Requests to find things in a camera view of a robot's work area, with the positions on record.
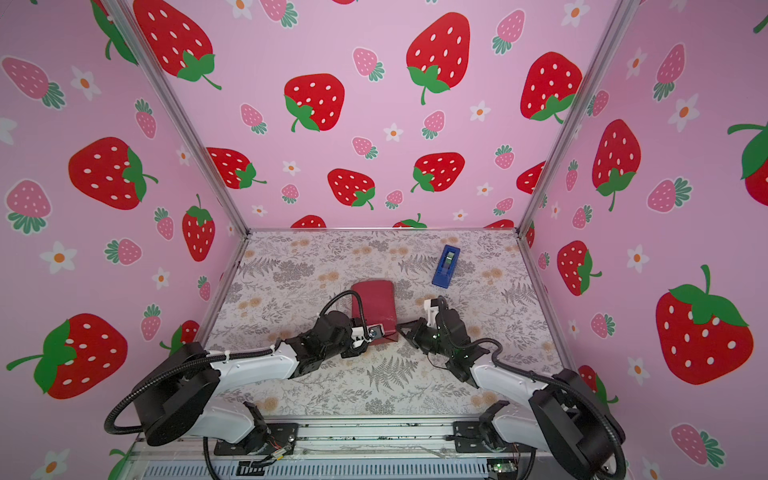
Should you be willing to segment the maroon wrapping paper sheet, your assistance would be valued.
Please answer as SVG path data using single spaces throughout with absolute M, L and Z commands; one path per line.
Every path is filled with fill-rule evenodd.
M 358 282 L 351 288 L 359 296 L 353 297 L 351 313 L 359 318 L 359 300 L 362 301 L 363 313 L 367 326 L 382 324 L 385 337 L 372 342 L 374 345 L 397 342 L 397 314 L 395 306 L 394 284 L 389 280 L 368 280 Z

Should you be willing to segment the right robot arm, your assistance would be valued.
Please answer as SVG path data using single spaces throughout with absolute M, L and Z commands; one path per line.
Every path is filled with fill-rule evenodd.
M 549 452 L 575 479 L 623 479 L 627 474 L 626 434 L 609 408 L 570 369 L 545 376 L 501 359 L 493 338 L 473 340 L 457 310 L 440 296 L 425 303 L 425 318 L 396 325 L 413 348 L 446 358 L 459 381 L 492 391 L 527 408 L 527 427 L 512 414 L 496 413 L 492 431 L 503 442 Z

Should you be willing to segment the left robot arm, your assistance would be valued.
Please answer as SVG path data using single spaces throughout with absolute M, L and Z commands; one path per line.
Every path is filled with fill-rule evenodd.
M 252 402 L 237 404 L 226 391 L 268 380 L 299 378 L 336 356 L 356 357 L 373 341 L 360 319 L 329 311 L 311 329 L 261 351 L 209 352 L 182 347 L 152 372 L 132 401 L 146 443 L 162 446 L 185 436 L 207 437 L 254 451 L 268 426 Z

